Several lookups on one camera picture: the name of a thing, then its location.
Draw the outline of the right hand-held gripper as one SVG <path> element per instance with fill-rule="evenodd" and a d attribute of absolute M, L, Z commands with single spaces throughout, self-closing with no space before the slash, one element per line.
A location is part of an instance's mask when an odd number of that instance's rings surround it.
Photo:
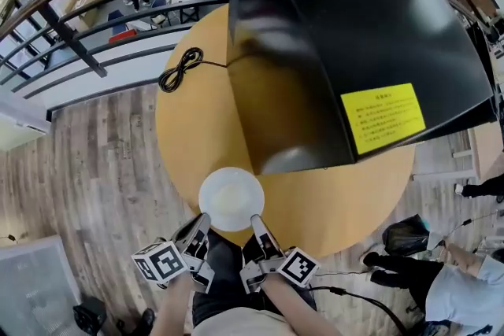
<path fill-rule="evenodd" d="M 246 293 L 255 292 L 269 274 L 306 288 L 318 270 L 317 261 L 299 248 L 287 255 L 259 215 L 253 215 L 250 222 L 254 236 L 242 249 L 245 265 L 239 272 Z"/>

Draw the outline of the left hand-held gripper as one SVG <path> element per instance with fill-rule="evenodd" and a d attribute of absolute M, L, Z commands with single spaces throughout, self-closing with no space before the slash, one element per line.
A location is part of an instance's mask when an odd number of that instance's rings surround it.
<path fill-rule="evenodd" d="M 196 290 L 207 294 L 213 282 L 214 270 L 203 257 L 181 253 L 174 242 L 188 242 L 189 248 L 199 248 L 205 243 L 210 229 L 209 214 L 198 214 L 183 224 L 170 238 L 172 242 L 155 242 L 132 255 L 135 266 L 147 282 L 166 289 L 169 282 L 188 273 Z"/>

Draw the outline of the white plate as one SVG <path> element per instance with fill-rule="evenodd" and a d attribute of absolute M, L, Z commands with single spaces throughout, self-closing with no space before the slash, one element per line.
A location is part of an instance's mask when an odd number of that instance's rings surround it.
<path fill-rule="evenodd" d="M 198 195 L 201 212 L 210 216 L 217 230 L 238 232 L 251 226 L 251 217 L 261 215 L 265 195 L 257 178 L 241 168 L 220 168 L 203 181 Z"/>

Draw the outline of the black mini fridge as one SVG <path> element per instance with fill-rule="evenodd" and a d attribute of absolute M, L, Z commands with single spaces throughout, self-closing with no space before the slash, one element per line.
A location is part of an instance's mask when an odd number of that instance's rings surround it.
<path fill-rule="evenodd" d="M 354 164 L 497 118 L 487 41 L 447 0 L 229 0 L 228 29 L 259 175 Z"/>

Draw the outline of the person's left forearm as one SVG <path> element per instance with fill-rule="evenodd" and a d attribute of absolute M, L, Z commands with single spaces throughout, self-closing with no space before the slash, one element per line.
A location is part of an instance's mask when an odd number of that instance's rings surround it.
<path fill-rule="evenodd" d="M 150 336 L 183 336 L 193 279 L 183 273 L 171 280 L 165 290 Z"/>

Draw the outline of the person's right forearm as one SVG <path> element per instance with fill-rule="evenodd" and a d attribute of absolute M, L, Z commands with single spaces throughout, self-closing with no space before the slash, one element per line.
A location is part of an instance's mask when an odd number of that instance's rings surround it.
<path fill-rule="evenodd" d="M 298 336 L 342 336 L 339 330 L 313 310 L 281 275 L 267 275 L 261 289 Z"/>

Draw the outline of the person's dark trousered legs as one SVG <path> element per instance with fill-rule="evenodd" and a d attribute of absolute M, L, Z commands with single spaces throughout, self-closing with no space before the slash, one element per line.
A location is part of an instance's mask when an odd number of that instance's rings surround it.
<path fill-rule="evenodd" d="M 221 237 L 215 231 L 208 234 L 209 252 L 207 262 L 215 271 L 212 285 L 207 294 L 195 293 L 192 306 L 193 330 L 203 320 L 233 308 L 252 308 L 280 315 L 276 306 L 263 290 L 247 294 L 239 272 L 243 268 L 242 249 Z M 310 292 L 289 283 L 296 293 L 315 311 L 317 307 Z"/>

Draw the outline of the person's beige shirt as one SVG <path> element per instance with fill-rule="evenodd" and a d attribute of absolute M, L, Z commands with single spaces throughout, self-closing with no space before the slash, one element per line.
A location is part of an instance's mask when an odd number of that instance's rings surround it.
<path fill-rule="evenodd" d="M 203 320 L 191 336 L 298 336 L 280 315 L 252 308 L 233 308 Z"/>

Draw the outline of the round wooden table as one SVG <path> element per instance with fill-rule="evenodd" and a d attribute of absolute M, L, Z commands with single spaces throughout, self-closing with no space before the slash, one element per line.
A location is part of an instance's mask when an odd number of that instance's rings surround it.
<path fill-rule="evenodd" d="M 250 170 L 226 58 L 228 7 L 203 17 L 179 41 L 168 61 L 191 48 L 204 63 L 191 69 L 156 105 L 157 140 L 165 168 L 193 209 L 206 177 L 220 168 Z M 263 220 L 283 247 L 325 257 L 362 242 L 390 216 L 410 180 L 414 146 L 402 146 L 358 164 L 262 175 Z"/>

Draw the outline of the black bag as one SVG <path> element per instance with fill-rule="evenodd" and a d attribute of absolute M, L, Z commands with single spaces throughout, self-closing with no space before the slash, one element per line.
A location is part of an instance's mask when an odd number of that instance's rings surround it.
<path fill-rule="evenodd" d="M 96 297 L 87 297 L 72 311 L 78 328 L 89 336 L 98 336 L 107 320 L 106 305 Z"/>

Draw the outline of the white-framed glass partition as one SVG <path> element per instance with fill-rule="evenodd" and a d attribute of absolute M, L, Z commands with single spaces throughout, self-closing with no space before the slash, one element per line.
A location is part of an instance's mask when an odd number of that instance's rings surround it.
<path fill-rule="evenodd" d="M 72 310 L 80 302 L 60 236 L 0 247 L 0 333 L 86 336 Z"/>

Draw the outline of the wood-topped black metal railing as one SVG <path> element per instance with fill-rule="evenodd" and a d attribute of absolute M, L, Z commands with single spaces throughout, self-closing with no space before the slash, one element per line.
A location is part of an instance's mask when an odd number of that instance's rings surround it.
<path fill-rule="evenodd" d="M 102 6 L 106 3 L 112 2 L 114 0 L 96 0 L 93 1 L 88 6 L 83 6 L 76 11 L 68 13 L 63 17 L 59 17 L 54 10 L 50 7 L 50 2 L 52 0 L 32 0 L 31 3 L 24 6 L 14 17 L 8 19 L 1 27 L 0 27 L 0 39 L 4 39 L 8 34 L 10 34 L 22 21 L 26 20 L 33 13 L 39 13 L 47 22 L 47 26 L 39 31 L 37 31 L 32 37 L 28 38 L 26 41 L 21 43 L 13 52 L 15 54 L 19 53 L 26 46 L 30 45 L 34 40 L 38 39 L 40 36 L 45 35 L 49 31 L 54 31 L 59 36 L 59 42 L 55 43 L 47 49 L 46 51 L 39 54 L 37 57 L 32 58 L 30 61 L 26 62 L 24 65 L 21 65 L 19 68 L 15 69 L 13 72 L 8 74 L 5 78 L 0 80 L 0 86 L 4 86 L 10 80 L 12 80 L 15 76 L 20 75 L 26 68 L 32 66 L 34 63 L 44 58 L 46 55 L 51 55 L 52 53 L 62 50 L 64 48 L 69 48 L 74 53 L 72 57 L 68 60 L 61 62 L 44 70 L 37 75 L 31 77 L 25 82 L 19 84 L 18 86 L 12 89 L 13 93 L 17 93 L 20 90 L 24 89 L 28 86 L 34 86 L 36 82 L 43 79 L 45 76 L 52 74 L 53 72 L 58 71 L 65 66 L 75 63 L 77 61 L 82 61 L 85 66 L 84 68 L 71 72 L 66 76 L 62 76 L 59 79 L 56 79 L 52 82 L 49 82 L 41 87 L 35 87 L 33 91 L 26 93 L 24 98 L 30 99 L 35 97 L 38 94 L 41 94 L 45 91 L 52 89 L 53 87 L 59 86 L 63 83 L 68 82 L 69 80 L 73 80 L 82 75 L 86 75 L 88 73 L 94 72 L 99 77 L 103 78 L 107 76 L 107 69 L 116 64 L 120 64 L 124 61 L 130 61 L 132 59 L 136 59 L 138 57 L 145 57 L 151 54 L 164 53 L 167 51 L 174 50 L 173 44 L 168 44 L 164 46 L 157 46 L 150 49 L 141 50 L 138 52 L 133 52 L 129 54 L 122 54 L 119 57 L 115 57 L 103 62 L 99 62 L 96 60 L 96 54 L 100 54 L 107 50 L 114 49 L 118 46 L 125 46 L 129 43 L 134 43 L 138 41 L 143 41 L 144 39 L 150 39 L 154 37 L 158 37 L 161 35 L 172 34 L 176 32 L 185 32 L 192 28 L 193 23 L 189 22 L 186 24 L 178 24 L 175 26 L 170 26 L 167 28 L 156 28 L 150 31 L 144 31 L 139 33 L 138 35 L 133 35 L 130 37 L 126 37 L 124 39 L 114 40 L 110 43 L 107 43 L 102 46 L 97 46 L 92 49 L 86 48 L 86 46 L 82 43 L 83 39 L 95 35 L 99 32 L 106 31 L 112 28 L 115 28 L 119 25 L 126 25 L 129 22 L 134 20 L 138 20 L 142 17 L 152 17 L 161 15 L 163 13 L 170 12 L 172 10 L 182 10 L 187 8 L 195 8 L 199 9 L 202 6 L 214 6 L 214 5 L 223 5 L 228 3 L 228 0 L 189 0 L 187 2 L 177 2 L 175 4 L 167 4 L 162 7 L 154 7 L 151 9 L 146 9 L 142 12 L 132 13 L 127 16 L 119 17 L 107 21 L 103 24 L 99 24 L 93 28 L 88 28 L 85 31 L 74 33 L 70 30 L 67 25 L 68 21 L 70 21 L 74 17 L 78 17 L 80 14 L 90 11 L 92 9 L 96 9 L 99 6 Z"/>

